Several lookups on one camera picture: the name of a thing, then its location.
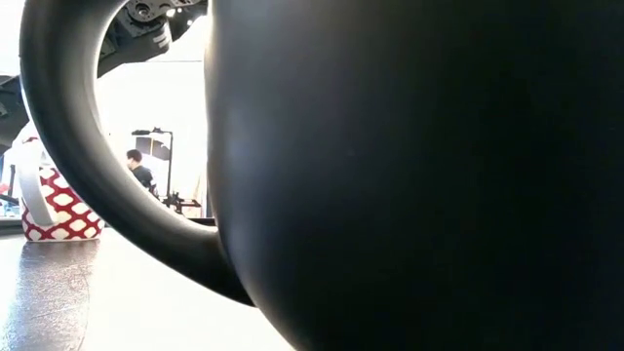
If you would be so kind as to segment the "dark blue glazed mug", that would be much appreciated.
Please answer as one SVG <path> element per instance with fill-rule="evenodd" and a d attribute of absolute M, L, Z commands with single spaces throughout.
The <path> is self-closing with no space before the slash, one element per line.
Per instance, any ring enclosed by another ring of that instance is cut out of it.
<path fill-rule="evenodd" d="M 297 351 L 624 351 L 624 0 L 212 0 L 214 226 L 102 134 L 124 0 L 26 0 L 22 96 L 79 196 Z"/>

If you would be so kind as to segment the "red white patterned mug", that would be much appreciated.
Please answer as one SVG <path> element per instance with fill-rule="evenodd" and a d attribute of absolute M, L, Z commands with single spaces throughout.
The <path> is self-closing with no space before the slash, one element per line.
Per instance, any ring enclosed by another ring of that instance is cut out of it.
<path fill-rule="evenodd" d="M 19 147 L 17 173 L 22 228 L 33 243 L 91 241 L 104 221 L 77 195 L 36 136 Z"/>

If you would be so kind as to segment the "black tripod equipment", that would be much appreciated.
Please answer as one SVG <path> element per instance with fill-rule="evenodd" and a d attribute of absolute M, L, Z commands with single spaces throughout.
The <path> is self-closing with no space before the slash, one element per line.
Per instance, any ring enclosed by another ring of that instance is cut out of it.
<path fill-rule="evenodd" d="M 175 213 L 182 215 L 184 208 L 201 208 L 202 205 L 195 199 L 182 199 L 178 192 L 173 192 L 161 199 L 161 203 L 169 209 L 173 209 Z"/>

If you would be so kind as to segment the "person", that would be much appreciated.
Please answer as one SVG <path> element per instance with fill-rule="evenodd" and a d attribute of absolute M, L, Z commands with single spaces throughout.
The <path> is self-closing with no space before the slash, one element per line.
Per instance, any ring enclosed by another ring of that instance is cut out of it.
<path fill-rule="evenodd" d="M 126 156 L 128 169 L 150 194 L 157 197 L 157 183 L 151 171 L 142 165 L 142 153 L 138 149 L 131 149 L 126 152 Z"/>

